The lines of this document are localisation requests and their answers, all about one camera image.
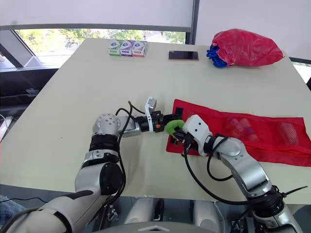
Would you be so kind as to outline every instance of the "blue drawstring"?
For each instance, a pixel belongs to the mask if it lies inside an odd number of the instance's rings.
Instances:
[[[209,57],[210,59],[212,59],[214,66],[216,66],[218,68],[226,67],[227,66],[227,62],[225,62],[222,59],[220,59],[220,57],[216,53],[218,50],[219,50],[218,46],[211,45],[209,47],[209,50],[207,50],[206,57]]]

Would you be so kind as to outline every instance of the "smartphone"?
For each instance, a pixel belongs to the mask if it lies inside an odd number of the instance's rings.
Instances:
[[[195,51],[169,51],[169,59],[198,61],[199,55],[198,52]]]

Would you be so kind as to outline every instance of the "window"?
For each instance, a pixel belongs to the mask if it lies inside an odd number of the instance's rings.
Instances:
[[[305,64],[300,62],[292,62],[292,64],[302,77],[303,81],[307,83],[311,78],[311,64]]]
[[[16,30],[21,39],[39,57],[72,55],[86,38],[146,40],[185,44],[185,32],[160,32],[115,29],[25,29]]]

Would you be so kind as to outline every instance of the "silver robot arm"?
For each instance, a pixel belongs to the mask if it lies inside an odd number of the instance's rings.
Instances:
[[[230,170],[247,200],[258,200],[250,204],[255,219],[266,227],[266,231],[291,228],[291,232],[302,230],[291,214],[283,194],[272,185],[261,165],[251,157],[242,141],[236,138],[214,137],[208,125],[198,116],[192,115],[182,128],[192,135],[200,155],[213,155]]]
[[[121,185],[122,172],[117,164],[119,128],[116,116],[101,115],[94,124],[89,152],[75,179],[76,193],[51,200],[17,220],[7,232],[81,232]]]

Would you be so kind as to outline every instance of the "black cable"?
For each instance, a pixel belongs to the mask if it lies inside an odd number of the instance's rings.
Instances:
[[[231,230],[230,230],[230,233],[233,232],[233,229],[235,228],[235,226],[237,225],[238,221],[249,211],[250,209],[247,209],[245,210],[238,218],[237,220],[234,221],[232,227],[231,227]]]
[[[18,212],[17,214],[13,215],[7,222],[6,224],[1,227],[0,229],[0,233],[6,233],[9,228],[13,225],[13,223],[18,220],[21,216],[28,214],[30,212],[36,211],[38,209],[38,207],[35,208],[30,208],[30,209],[26,209],[26,210],[22,210],[20,212]]]
[[[119,114],[120,111],[125,111],[128,115],[130,115],[129,111],[127,111],[125,108],[119,108],[116,112],[116,116]]]
[[[193,177],[193,179],[197,182],[197,184],[207,193],[209,194],[212,198],[215,198],[218,201],[221,201],[225,204],[229,204],[229,205],[248,205],[250,204],[249,201],[230,201],[230,200],[226,200],[223,198],[218,197],[217,195],[213,194],[211,191],[209,191],[200,181],[199,179],[195,176],[195,174],[193,173],[190,165],[189,165],[189,161],[188,161],[188,150],[190,148],[191,142],[193,140],[193,137],[188,137],[188,135],[186,135],[186,139],[185,139],[185,143],[184,143],[184,157],[185,157],[185,162],[186,162],[186,166],[188,168],[188,171],[190,172],[190,175]],[[225,138],[223,138],[218,144],[223,143],[224,141],[226,141]]]
[[[125,169],[124,169],[124,165],[123,165],[123,161],[122,161],[121,153],[120,153],[120,142],[121,142],[122,136],[123,136],[123,134],[124,134],[124,131],[125,131],[125,129],[126,129],[128,123],[129,123],[129,121],[130,121],[130,118],[132,118],[133,106],[132,106],[132,104],[131,104],[130,101],[129,101],[128,103],[129,103],[129,105],[130,105],[130,111],[129,111],[129,112],[128,112],[126,109],[124,109],[124,108],[119,108],[119,109],[117,110],[116,114],[115,114],[115,115],[117,116],[118,113],[119,113],[121,110],[125,111],[125,112],[128,114],[128,118],[127,118],[127,120],[126,120],[126,122],[125,122],[125,125],[124,125],[123,129],[122,129],[121,132],[119,133],[118,142],[117,142],[117,143],[118,143],[118,148],[119,148],[119,150],[118,150],[118,158],[119,158],[120,167],[121,167],[121,170],[122,170],[121,187],[120,187],[120,189],[117,191],[117,193],[115,194],[115,196],[113,196],[111,199],[109,199],[109,200],[106,201],[105,205],[109,205],[109,204],[113,203],[116,199],[118,199],[118,198],[120,197],[121,193],[123,192],[123,190],[124,190],[124,188],[125,188],[125,185],[126,185]]]
[[[136,108],[134,105],[132,105],[132,107],[133,107],[136,111],[138,111],[139,113],[141,113],[141,114],[145,114],[143,111],[139,110],[139,109],[138,109],[138,108]]]
[[[10,201],[10,200],[32,200],[32,199],[39,199],[40,201],[44,202],[44,203],[48,203],[47,201],[45,200],[42,200],[41,198],[28,198],[28,199],[21,199],[21,198],[11,198],[11,199],[8,199],[8,200],[3,200],[3,201],[0,201],[0,203],[3,203],[3,202],[7,202],[7,201]]]
[[[220,142],[219,143],[217,143],[217,145],[213,148],[213,150],[212,150],[212,155],[214,154],[214,152],[218,149],[218,147],[222,144],[222,143],[224,143],[226,140],[228,140],[228,137],[224,137],[222,140],[220,140]]]
[[[284,197],[286,197],[287,195],[290,195],[290,194],[293,193],[293,192],[296,192],[296,191],[298,191],[298,190],[300,190],[300,189],[307,188],[307,187],[308,187],[308,186],[303,186],[303,187],[300,187],[300,188],[295,188],[295,189],[293,189],[293,190],[291,190],[291,191],[288,191],[288,192],[282,193],[282,194],[284,195]]]
[[[231,179],[233,177],[232,175],[227,176],[225,178],[214,177],[212,175],[212,173],[210,172],[210,161],[211,161],[211,159],[212,159],[212,155],[210,154],[209,157],[208,157],[208,160],[207,160],[207,173],[213,180],[215,180],[215,181],[227,181],[227,180],[229,180],[229,179]]]
[[[195,176],[195,174],[193,173],[189,162],[188,162],[188,157],[187,157],[187,152],[186,149],[184,150],[184,157],[185,157],[185,161],[186,161],[186,166],[188,168],[188,171],[190,172],[190,175],[193,177],[193,179],[197,182],[197,184],[207,193],[209,194],[212,198],[221,201],[225,204],[229,204],[229,205],[248,205],[250,204],[249,201],[230,201],[230,200],[226,200],[223,198],[218,197],[217,195],[213,194],[211,191],[209,191],[199,180],[198,178]]]

